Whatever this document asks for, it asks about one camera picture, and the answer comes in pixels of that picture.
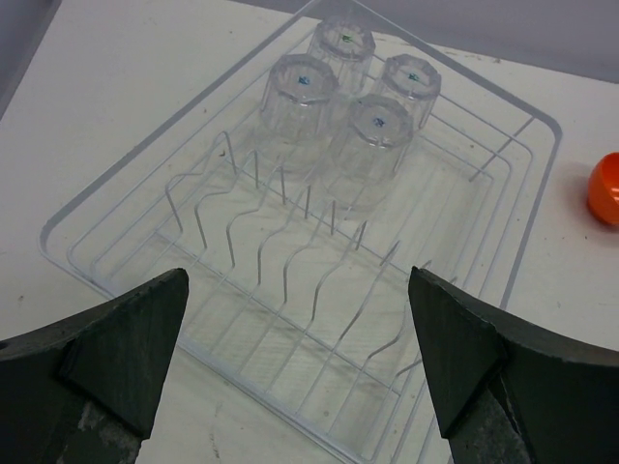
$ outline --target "white countertop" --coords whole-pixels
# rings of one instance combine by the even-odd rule
[[[64,0],[0,121],[0,339],[101,300],[40,255],[44,222],[284,18],[225,0]],[[590,170],[619,147],[619,87],[448,51],[564,132],[510,312],[619,350],[619,233],[584,203]],[[333,460],[177,350],[138,462],[301,458]]]

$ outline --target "orange ball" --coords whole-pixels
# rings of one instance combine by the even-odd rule
[[[591,173],[587,203],[597,219],[619,225],[619,152],[603,157]]]

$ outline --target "clear plastic cup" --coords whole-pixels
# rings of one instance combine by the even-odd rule
[[[355,96],[364,88],[375,49],[370,30],[352,19],[332,16],[316,26],[308,54],[331,67],[341,94]]]
[[[354,101],[325,154],[323,187],[341,208],[373,208],[389,193],[412,137],[410,116],[397,101],[372,94]]]
[[[271,68],[254,135],[261,165],[304,172],[320,157],[313,142],[323,138],[338,88],[331,68],[307,54],[285,55]]]
[[[372,93],[394,99],[406,108],[415,130],[427,122],[441,91],[441,74],[426,60],[411,55],[388,58]]]

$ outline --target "gray wall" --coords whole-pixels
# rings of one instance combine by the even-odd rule
[[[236,0],[293,12],[307,0]],[[619,0],[361,0],[441,44],[619,82]]]
[[[60,0],[0,0],[0,118]]]

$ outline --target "dish rack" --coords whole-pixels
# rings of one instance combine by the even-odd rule
[[[400,53],[443,75],[393,191],[368,214],[341,208],[317,169],[270,170],[255,146],[270,66],[306,51],[334,14],[377,39],[368,87]],[[206,118],[203,102],[221,110]],[[505,307],[560,136],[361,3],[314,0],[61,209],[41,250],[109,298],[185,268],[184,350],[344,462],[446,462],[409,270]]]

